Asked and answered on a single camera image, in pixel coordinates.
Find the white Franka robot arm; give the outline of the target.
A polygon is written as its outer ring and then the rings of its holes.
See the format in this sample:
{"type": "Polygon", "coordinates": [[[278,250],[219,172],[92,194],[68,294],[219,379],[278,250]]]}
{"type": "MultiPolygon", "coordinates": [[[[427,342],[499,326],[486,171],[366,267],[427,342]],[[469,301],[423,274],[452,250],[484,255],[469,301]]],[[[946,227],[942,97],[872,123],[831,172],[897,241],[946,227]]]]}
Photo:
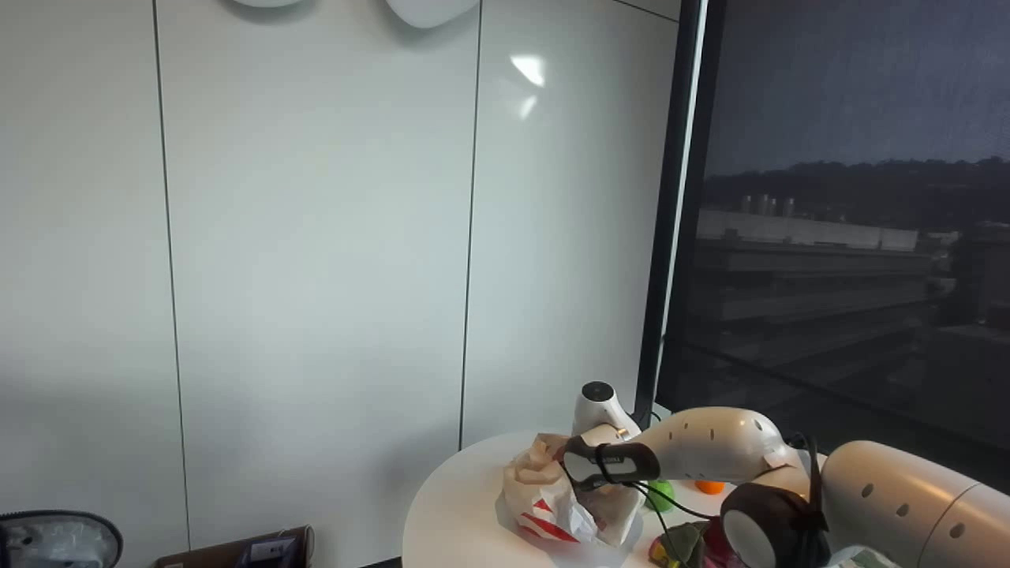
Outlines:
{"type": "Polygon", "coordinates": [[[1010,495],[881,442],[795,447],[748,406],[683,406],[627,437],[561,445],[576,488],[718,479],[718,528],[744,568],[828,568],[866,548],[889,568],[1010,568],[1010,495]]]}

